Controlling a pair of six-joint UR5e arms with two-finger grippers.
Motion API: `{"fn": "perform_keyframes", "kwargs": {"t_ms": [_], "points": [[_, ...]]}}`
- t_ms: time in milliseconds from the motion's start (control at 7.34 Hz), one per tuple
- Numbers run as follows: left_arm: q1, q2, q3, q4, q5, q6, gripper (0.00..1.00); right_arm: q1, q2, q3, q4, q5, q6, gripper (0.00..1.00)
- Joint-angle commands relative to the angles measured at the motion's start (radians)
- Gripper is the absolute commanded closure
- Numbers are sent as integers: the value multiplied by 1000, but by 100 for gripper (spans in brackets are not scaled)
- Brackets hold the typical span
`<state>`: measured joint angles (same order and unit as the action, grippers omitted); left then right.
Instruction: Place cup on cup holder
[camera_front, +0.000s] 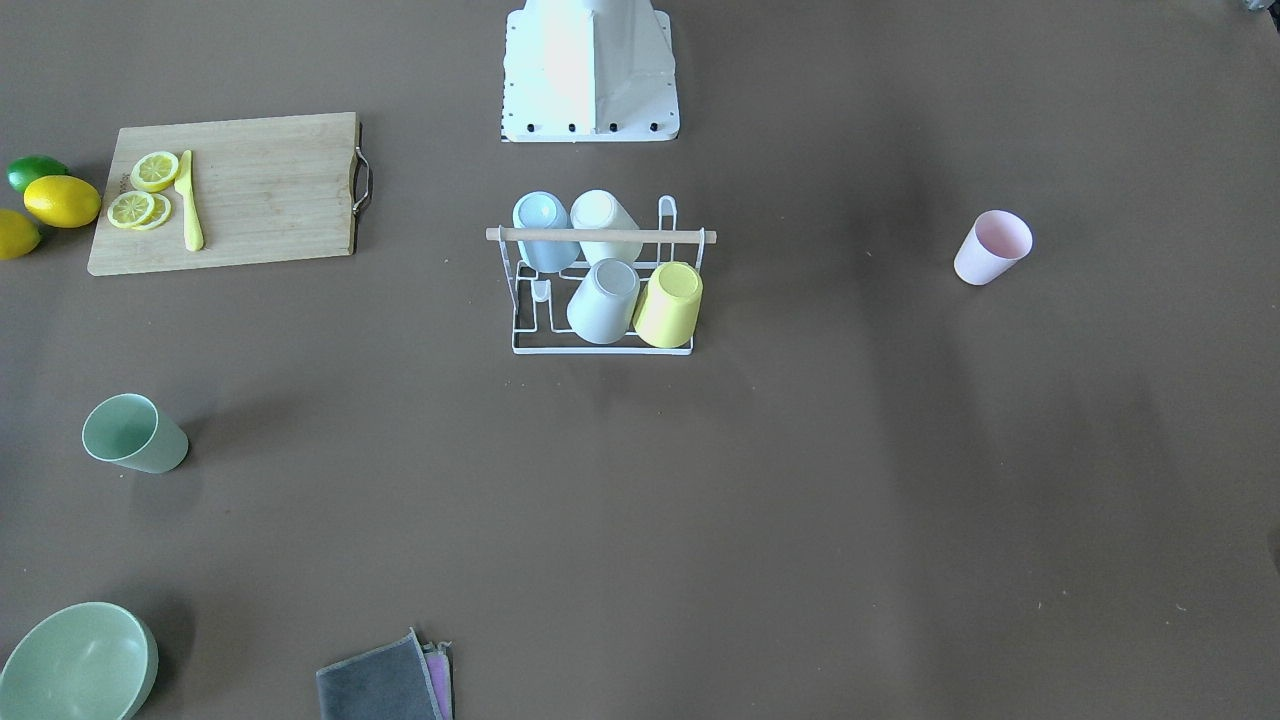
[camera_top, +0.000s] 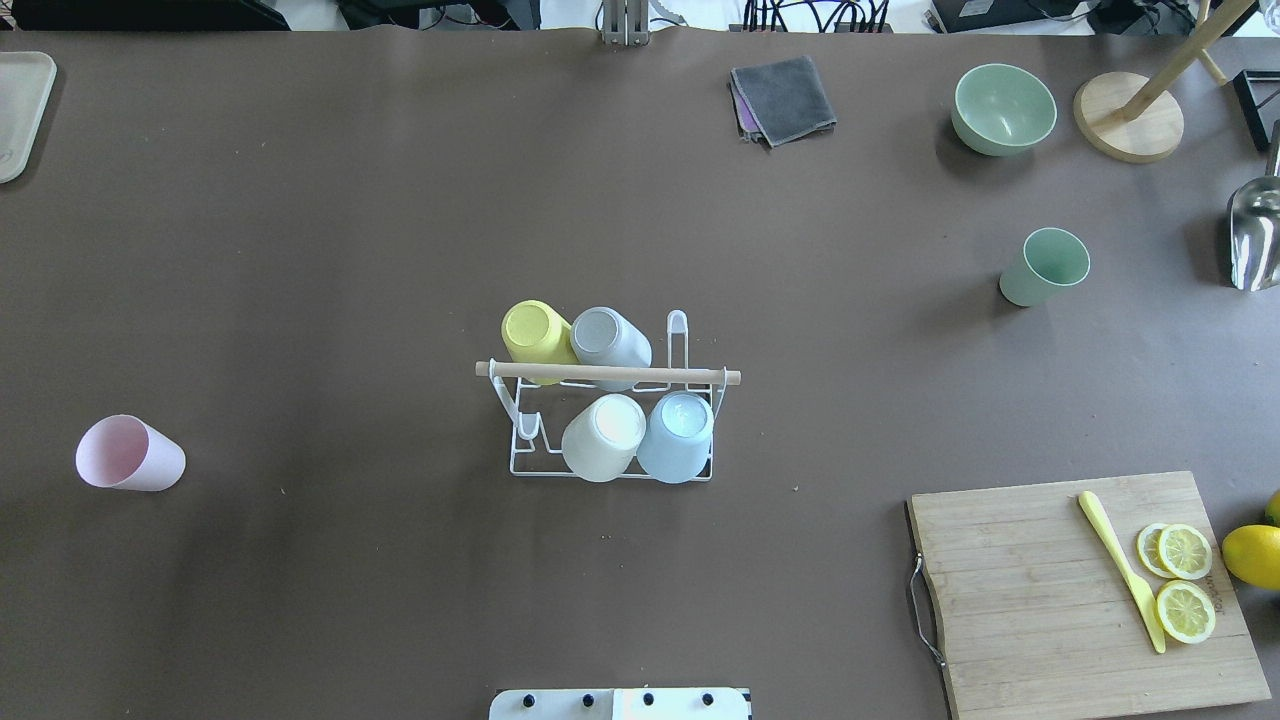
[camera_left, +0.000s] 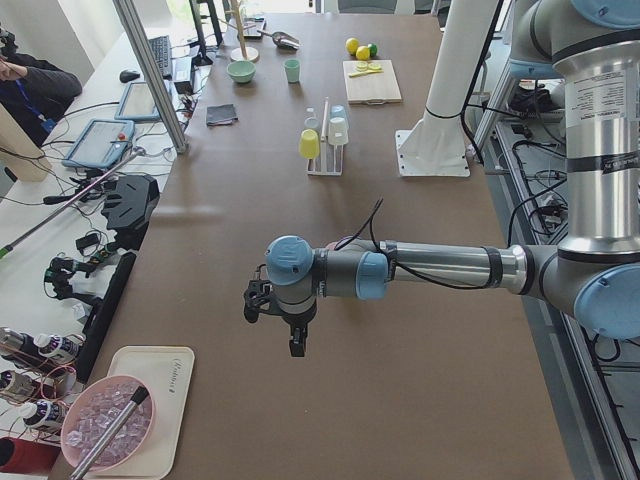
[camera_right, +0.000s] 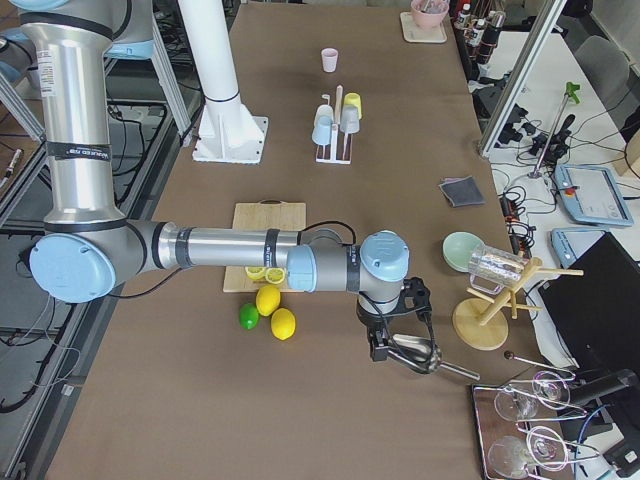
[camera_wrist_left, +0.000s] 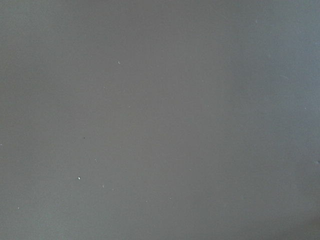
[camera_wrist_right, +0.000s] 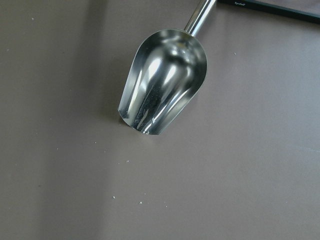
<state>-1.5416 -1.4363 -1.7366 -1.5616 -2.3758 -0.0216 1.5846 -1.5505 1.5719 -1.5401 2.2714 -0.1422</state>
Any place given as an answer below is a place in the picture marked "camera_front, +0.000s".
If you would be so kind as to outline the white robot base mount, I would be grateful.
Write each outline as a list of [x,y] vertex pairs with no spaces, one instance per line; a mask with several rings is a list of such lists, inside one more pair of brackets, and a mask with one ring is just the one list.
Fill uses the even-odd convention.
[[678,137],[671,18],[649,1],[527,1],[506,18],[503,68],[504,142]]

